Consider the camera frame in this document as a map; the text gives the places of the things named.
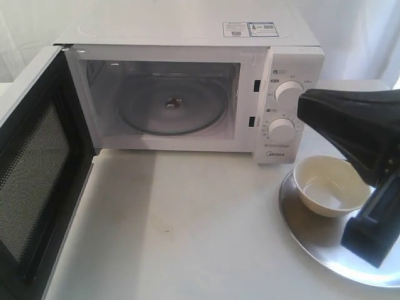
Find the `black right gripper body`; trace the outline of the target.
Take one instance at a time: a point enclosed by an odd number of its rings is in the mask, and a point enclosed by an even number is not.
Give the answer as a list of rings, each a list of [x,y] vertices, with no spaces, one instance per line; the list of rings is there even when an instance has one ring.
[[[341,246],[379,268],[399,237],[399,168],[388,176],[344,228]]]

